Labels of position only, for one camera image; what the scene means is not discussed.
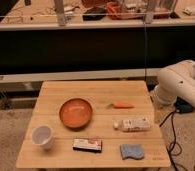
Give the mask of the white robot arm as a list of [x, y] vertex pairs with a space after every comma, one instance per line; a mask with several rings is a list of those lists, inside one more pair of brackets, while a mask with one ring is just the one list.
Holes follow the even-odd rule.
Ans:
[[159, 70], [154, 99], [162, 106], [174, 104], [178, 97], [195, 108], [195, 61], [184, 60]]

